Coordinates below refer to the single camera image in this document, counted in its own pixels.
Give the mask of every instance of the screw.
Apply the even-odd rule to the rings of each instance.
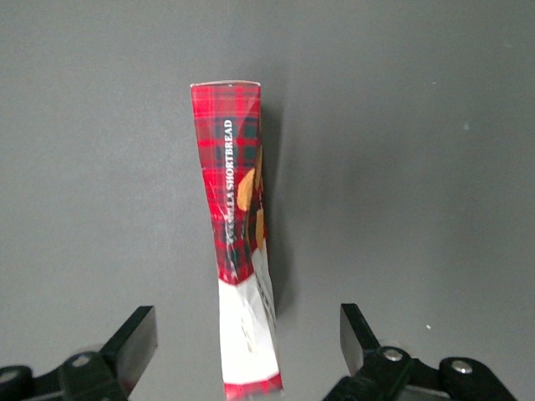
[[[470,374],[472,373],[472,370],[473,370],[468,363],[466,363],[465,361],[460,361],[460,360],[453,361],[451,363],[451,367],[454,368],[457,372],[462,373],[462,374]]]
[[[87,362],[90,361],[90,357],[88,357],[87,355],[79,355],[71,364],[75,367],[75,368],[80,368],[82,366],[84,366]]]
[[[0,384],[10,382],[17,376],[18,376],[18,372],[16,370],[8,370],[7,372],[0,374]]]
[[[403,359],[403,354],[393,348],[389,348],[384,351],[383,355],[385,355],[385,358],[392,362],[399,362],[401,359]]]

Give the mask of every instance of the white label section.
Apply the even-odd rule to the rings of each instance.
[[[274,342],[273,293],[266,247],[253,252],[255,274],[237,286],[219,280],[219,324],[223,381],[267,380],[278,370]]]

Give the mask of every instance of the gray background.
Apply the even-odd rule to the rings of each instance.
[[[223,399],[189,84],[251,79],[286,400],[346,374],[341,302],[532,399],[534,20],[533,1],[1,2],[0,364],[44,373],[154,304],[131,399]]]

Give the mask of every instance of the red tartan packaging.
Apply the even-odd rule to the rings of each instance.
[[[262,200],[260,84],[193,84],[191,99],[219,273],[225,395],[281,391]]]

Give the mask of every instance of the snack bag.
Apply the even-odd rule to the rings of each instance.
[[[193,84],[191,99],[219,274],[225,395],[280,391],[262,199],[260,84]]]

